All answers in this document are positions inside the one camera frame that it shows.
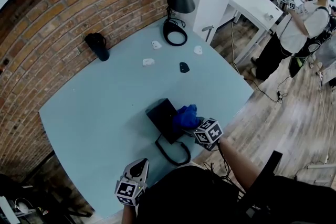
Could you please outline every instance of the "forearm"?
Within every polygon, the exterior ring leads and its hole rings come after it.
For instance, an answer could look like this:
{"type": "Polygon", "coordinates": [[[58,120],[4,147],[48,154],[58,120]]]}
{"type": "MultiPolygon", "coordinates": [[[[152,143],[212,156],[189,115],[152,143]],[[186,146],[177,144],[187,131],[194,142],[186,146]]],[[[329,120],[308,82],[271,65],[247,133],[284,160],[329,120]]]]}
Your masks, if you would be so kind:
{"type": "Polygon", "coordinates": [[[137,213],[134,206],[124,205],[121,224],[135,224],[137,213]]]}
{"type": "Polygon", "coordinates": [[[305,35],[309,36],[309,33],[305,27],[304,21],[300,18],[298,14],[295,12],[291,12],[290,15],[292,16],[293,21],[295,22],[296,26],[300,29],[300,31],[305,35]]]}
{"type": "Polygon", "coordinates": [[[221,137],[219,146],[237,181],[248,190],[260,174],[259,168],[221,137]]]}

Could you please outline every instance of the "light blue table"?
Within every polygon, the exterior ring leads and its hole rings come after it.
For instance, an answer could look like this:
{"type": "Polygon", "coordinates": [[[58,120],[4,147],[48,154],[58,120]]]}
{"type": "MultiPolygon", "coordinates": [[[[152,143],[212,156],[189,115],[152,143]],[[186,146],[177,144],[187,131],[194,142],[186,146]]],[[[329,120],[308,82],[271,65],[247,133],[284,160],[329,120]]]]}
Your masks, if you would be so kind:
{"type": "MultiPolygon", "coordinates": [[[[251,96],[252,88],[199,36],[187,29],[188,42],[168,45],[160,20],[110,50],[106,62],[95,60],[66,83],[39,111],[49,140],[63,168],[97,214],[108,217],[122,205],[114,195],[125,166],[148,158],[148,183],[175,167],[156,148],[159,132],[146,108],[169,98],[176,109],[196,104],[198,115],[217,119],[224,128],[251,96]],[[154,50],[157,40],[162,48],[154,50]],[[203,54],[194,53],[201,45],[203,54]],[[143,67],[144,58],[155,64],[143,67]],[[189,65],[180,72],[180,62],[189,65]]],[[[202,148],[183,141],[196,157],[202,148]]],[[[179,144],[160,143],[177,161],[185,159],[179,144]]]]}

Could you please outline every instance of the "blue cloth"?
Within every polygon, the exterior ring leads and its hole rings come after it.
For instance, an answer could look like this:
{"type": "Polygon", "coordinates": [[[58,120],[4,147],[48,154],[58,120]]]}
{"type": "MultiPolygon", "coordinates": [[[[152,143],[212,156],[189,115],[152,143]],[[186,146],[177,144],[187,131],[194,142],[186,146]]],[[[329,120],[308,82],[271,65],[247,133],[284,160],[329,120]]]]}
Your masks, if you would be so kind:
{"type": "Polygon", "coordinates": [[[174,132],[178,132],[181,128],[194,129],[201,123],[197,118],[197,106],[191,104],[188,107],[183,106],[177,111],[177,115],[173,119],[174,132]]]}

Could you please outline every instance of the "black desk lamp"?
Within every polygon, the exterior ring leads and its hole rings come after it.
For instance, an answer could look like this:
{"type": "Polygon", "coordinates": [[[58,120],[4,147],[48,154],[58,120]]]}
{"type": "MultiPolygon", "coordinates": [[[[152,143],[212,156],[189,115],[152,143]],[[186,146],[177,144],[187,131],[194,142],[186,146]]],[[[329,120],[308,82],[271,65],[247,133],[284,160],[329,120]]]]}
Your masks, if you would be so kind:
{"type": "Polygon", "coordinates": [[[179,20],[182,23],[183,27],[185,27],[185,22],[180,19],[172,18],[171,17],[172,10],[175,10],[179,13],[191,13],[195,10],[196,7],[195,3],[193,0],[167,0],[167,3],[168,3],[167,8],[168,18],[163,24],[163,36],[170,45],[182,46],[187,42],[188,36],[186,32],[181,27],[179,27],[177,20],[179,20]],[[171,42],[168,39],[168,35],[172,32],[181,33],[184,36],[185,40],[180,44],[171,42]]]}

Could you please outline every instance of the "white shirt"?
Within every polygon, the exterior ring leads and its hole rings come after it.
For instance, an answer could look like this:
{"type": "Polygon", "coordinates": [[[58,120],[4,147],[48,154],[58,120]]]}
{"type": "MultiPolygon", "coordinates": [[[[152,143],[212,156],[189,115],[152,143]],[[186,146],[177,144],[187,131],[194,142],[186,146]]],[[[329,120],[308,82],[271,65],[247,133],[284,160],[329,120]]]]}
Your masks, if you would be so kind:
{"type": "MultiPolygon", "coordinates": [[[[329,14],[326,10],[316,10],[318,7],[321,7],[317,5],[316,2],[317,1],[305,2],[296,10],[296,13],[299,14],[300,18],[304,21],[304,26],[307,29],[309,38],[313,38],[321,34],[329,21],[329,14]]],[[[277,36],[285,50],[291,52],[292,54],[296,54],[303,48],[307,41],[307,36],[301,32],[293,19],[290,20],[291,17],[292,16],[288,14],[278,25],[277,36]]]]}

